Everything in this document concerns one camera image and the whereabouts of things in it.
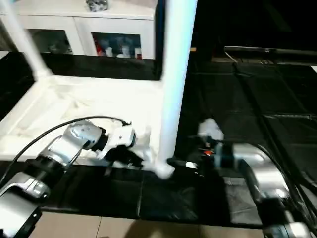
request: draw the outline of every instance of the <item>tiled floor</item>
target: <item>tiled floor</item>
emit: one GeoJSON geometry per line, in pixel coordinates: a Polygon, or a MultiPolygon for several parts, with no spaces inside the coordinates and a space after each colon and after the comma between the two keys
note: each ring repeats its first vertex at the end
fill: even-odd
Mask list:
{"type": "Polygon", "coordinates": [[[43,213],[31,238],[263,238],[261,230],[43,213]]]}

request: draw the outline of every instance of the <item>glass cabinet door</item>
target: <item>glass cabinet door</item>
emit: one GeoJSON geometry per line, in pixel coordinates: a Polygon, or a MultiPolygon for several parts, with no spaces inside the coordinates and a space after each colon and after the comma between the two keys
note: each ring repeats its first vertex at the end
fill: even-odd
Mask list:
{"type": "Polygon", "coordinates": [[[29,29],[41,53],[73,54],[65,31],[29,29]]]}
{"type": "Polygon", "coordinates": [[[142,59],[140,35],[92,32],[97,55],[142,59]]]}

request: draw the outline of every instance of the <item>red object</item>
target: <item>red object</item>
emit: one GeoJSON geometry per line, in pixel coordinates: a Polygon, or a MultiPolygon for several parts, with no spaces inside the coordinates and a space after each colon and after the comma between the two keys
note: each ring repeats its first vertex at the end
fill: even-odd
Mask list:
{"type": "Polygon", "coordinates": [[[205,151],[204,151],[204,154],[210,156],[210,155],[213,154],[213,151],[211,151],[211,150],[205,150],[205,151]]]}
{"type": "Polygon", "coordinates": [[[105,53],[104,53],[102,47],[99,45],[98,41],[95,38],[94,38],[94,41],[95,41],[95,45],[96,45],[97,55],[104,56],[105,53]]]}

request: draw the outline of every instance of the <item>white object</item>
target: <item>white object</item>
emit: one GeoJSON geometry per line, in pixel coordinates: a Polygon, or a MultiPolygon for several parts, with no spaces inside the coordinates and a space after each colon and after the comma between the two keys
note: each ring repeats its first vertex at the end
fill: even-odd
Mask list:
{"type": "MultiPolygon", "coordinates": [[[[158,0],[112,0],[109,9],[90,12],[80,0],[20,0],[15,11],[25,29],[63,30],[76,55],[97,56],[93,32],[140,35],[144,59],[155,58],[155,10],[158,0]]],[[[0,11],[7,30],[5,11],[0,11]]],[[[12,36],[20,51],[24,38],[12,36]]]]}
{"type": "Polygon", "coordinates": [[[197,169],[197,164],[193,162],[186,162],[186,167],[197,169]]]}
{"type": "Polygon", "coordinates": [[[130,58],[130,48],[129,46],[122,46],[122,53],[125,58],[130,58]]]}
{"type": "Polygon", "coordinates": [[[112,53],[112,48],[111,47],[108,47],[106,49],[106,56],[113,57],[113,53],[112,53]]]}
{"type": "Polygon", "coordinates": [[[174,154],[197,0],[167,1],[163,56],[163,108],[159,159],[174,154]]]}
{"type": "Polygon", "coordinates": [[[102,160],[109,150],[116,148],[118,145],[126,147],[132,145],[135,131],[131,125],[116,128],[110,135],[106,146],[102,151],[96,150],[97,158],[102,160]]]}
{"type": "Polygon", "coordinates": [[[154,172],[160,179],[168,179],[171,177],[175,168],[164,161],[155,161],[153,163],[144,161],[142,162],[144,170],[154,172]]]}
{"type": "Polygon", "coordinates": [[[214,119],[208,118],[198,127],[199,136],[210,136],[214,140],[223,140],[223,133],[214,119]]]}

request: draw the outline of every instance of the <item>bottle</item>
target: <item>bottle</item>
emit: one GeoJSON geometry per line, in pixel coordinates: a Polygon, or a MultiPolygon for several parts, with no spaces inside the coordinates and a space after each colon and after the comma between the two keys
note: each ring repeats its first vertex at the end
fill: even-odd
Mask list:
{"type": "Polygon", "coordinates": [[[108,47],[106,48],[106,56],[113,57],[112,48],[108,47]]]}
{"type": "Polygon", "coordinates": [[[130,48],[127,45],[122,46],[122,54],[125,58],[130,58],[130,48]]]}

